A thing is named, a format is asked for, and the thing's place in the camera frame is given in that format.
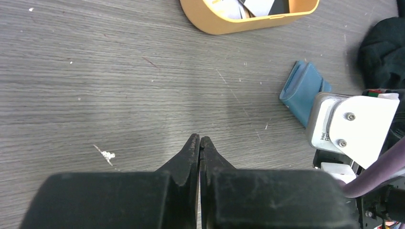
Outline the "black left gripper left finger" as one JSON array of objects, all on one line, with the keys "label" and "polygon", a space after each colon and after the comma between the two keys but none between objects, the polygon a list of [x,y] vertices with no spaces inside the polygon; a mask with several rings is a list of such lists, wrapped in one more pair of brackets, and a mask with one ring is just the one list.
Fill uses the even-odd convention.
[{"label": "black left gripper left finger", "polygon": [[200,137],[153,172],[58,173],[38,189],[22,229],[194,229]]}]

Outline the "orange oval plastic tray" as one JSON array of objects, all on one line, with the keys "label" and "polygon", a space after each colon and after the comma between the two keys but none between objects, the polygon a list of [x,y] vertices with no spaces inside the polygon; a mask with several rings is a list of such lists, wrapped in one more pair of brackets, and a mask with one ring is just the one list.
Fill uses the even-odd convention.
[{"label": "orange oval plastic tray", "polygon": [[319,3],[318,0],[290,0],[290,13],[236,20],[220,15],[204,0],[180,0],[189,21],[199,30],[212,35],[287,25],[313,13]]}]

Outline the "blue leather card holder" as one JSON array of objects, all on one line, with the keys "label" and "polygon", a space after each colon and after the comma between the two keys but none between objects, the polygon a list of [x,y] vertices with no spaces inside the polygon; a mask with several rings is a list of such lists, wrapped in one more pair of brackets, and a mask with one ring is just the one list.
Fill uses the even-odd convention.
[{"label": "blue leather card holder", "polygon": [[331,85],[312,63],[297,61],[281,90],[279,99],[299,122],[307,127],[315,96],[319,92],[331,90]]}]

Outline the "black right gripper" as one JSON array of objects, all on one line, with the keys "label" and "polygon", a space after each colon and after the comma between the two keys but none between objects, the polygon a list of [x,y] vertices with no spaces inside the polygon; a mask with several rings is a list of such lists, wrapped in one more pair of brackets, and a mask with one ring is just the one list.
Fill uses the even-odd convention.
[{"label": "black right gripper", "polygon": [[[399,108],[388,131],[380,155],[405,136],[405,90],[399,93]],[[393,175],[370,192],[349,202],[353,215],[359,216],[361,229],[398,229],[405,219],[405,176]]]}]

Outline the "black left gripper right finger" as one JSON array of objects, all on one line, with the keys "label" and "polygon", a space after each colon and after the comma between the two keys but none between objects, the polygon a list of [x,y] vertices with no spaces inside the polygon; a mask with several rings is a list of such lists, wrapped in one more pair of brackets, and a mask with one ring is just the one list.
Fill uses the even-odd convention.
[{"label": "black left gripper right finger", "polygon": [[357,229],[349,200],[319,170],[237,169],[200,142],[204,229]]}]

